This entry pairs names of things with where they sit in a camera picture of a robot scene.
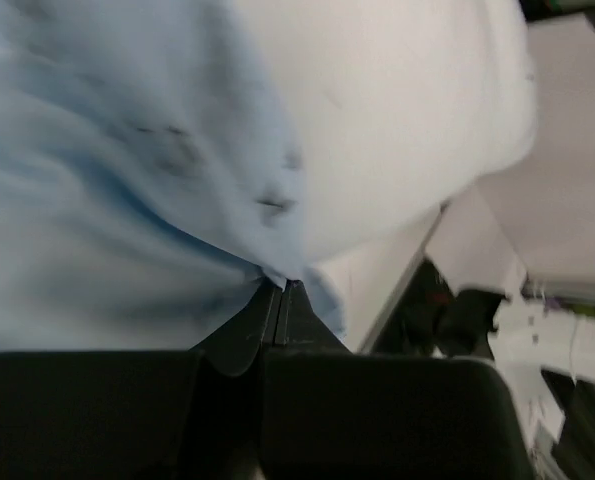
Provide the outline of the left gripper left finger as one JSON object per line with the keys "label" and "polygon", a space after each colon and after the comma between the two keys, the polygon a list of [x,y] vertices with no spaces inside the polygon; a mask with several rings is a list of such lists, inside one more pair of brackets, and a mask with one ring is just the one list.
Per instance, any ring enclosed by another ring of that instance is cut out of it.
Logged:
{"label": "left gripper left finger", "polygon": [[264,285],[192,349],[0,352],[0,479],[210,479],[256,432]]}

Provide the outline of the white pillow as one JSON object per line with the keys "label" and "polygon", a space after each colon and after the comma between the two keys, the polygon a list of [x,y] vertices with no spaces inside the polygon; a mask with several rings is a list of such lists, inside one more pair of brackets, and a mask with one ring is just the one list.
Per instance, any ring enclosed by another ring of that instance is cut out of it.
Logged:
{"label": "white pillow", "polygon": [[537,130],[515,1],[239,1],[298,137],[306,259],[405,229]]}

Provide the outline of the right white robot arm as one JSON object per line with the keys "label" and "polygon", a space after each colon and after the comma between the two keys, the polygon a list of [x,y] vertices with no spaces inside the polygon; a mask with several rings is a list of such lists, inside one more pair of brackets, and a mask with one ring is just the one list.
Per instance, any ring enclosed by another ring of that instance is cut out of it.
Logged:
{"label": "right white robot arm", "polygon": [[526,445],[544,429],[557,439],[564,421],[544,369],[595,384],[595,319],[522,299],[500,304],[488,336],[496,368],[509,386]]}

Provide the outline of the light blue pillowcase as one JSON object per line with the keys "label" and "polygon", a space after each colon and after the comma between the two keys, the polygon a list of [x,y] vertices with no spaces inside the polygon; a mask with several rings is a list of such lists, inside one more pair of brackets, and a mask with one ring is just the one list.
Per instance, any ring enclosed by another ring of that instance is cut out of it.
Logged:
{"label": "light blue pillowcase", "polygon": [[259,285],[337,299],[228,1],[0,1],[0,352],[187,349]]}

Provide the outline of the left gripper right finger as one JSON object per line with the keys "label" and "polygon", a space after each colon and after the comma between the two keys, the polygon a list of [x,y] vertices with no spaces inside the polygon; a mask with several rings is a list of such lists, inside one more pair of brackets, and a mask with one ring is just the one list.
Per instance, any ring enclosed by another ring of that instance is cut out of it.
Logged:
{"label": "left gripper right finger", "polygon": [[530,479],[510,389],[489,361],[353,354],[304,286],[261,290],[268,479]]}

